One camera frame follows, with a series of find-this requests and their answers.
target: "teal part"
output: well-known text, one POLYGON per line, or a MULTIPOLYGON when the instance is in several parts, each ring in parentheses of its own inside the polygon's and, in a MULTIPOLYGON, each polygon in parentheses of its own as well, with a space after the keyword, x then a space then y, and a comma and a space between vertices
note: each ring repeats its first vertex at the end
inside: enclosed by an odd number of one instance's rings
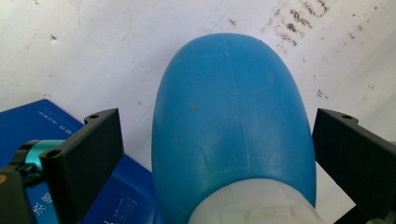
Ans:
POLYGON ((40 154, 44 151, 58 147, 64 140, 42 140, 37 142, 32 148, 30 148, 29 153, 25 159, 25 163, 34 163, 36 167, 43 170, 40 161, 40 154))
POLYGON ((315 205, 316 165, 300 93, 282 60, 247 35, 207 35, 169 63, 152 126, 163 223, 185 224, 215 190, 270 178, 315 205))

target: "dark spot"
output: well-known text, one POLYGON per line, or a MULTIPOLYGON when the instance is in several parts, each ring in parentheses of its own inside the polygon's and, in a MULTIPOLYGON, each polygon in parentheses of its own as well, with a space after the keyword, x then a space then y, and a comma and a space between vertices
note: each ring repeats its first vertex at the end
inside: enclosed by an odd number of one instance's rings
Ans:
POLYGON ((197 104, 195 102, 190 102, 189 106, 190 106, 191 110, 194 110, 197 108, 197 104))
POLYGON ((294 27, 294 24, 293 24, 293 23, 289 23, 289 24, 287 25, 287 27, 288 27, 289 30, 293 31, 294 33, 297 32, 297 30, 296 30, 296 28, 294 27))
POLYGON ((230 22, 231 25, 235 26, 236 25, 236 21, 233 21, 231 19, 228 19, 228 21, 230 22))
POLYGON ((321 98, 321 97, 323 96, 323 92, 321 92, 321 90, 318 90, 317 96, 318 96, 319 98, 321 98))
POLYGON ((274 20, 270 18, 270 20, 268 21, 268 25, 271 25, 272 23, 274 23, 274 20))

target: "screw hole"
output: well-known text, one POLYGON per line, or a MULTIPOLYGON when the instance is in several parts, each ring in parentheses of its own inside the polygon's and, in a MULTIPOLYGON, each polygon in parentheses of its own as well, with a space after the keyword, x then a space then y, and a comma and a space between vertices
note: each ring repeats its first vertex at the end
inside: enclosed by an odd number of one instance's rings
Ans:
POLYGON ((343 115, 344 119, 352 119, 352 117, 350 117, 349 115, 343 115))
POLYGON ((6 175, 0 175, 0 185, 6 182, 7 176, 6 175))
POLYGON ((49 152, 47 153, 46 156, 47 156, 48 158, 56 157, 56 156, 59 155, 61 152, 62 152, 62 151, 61 151, 60 149, 54 149, 54 150, 49 151, 49 152))

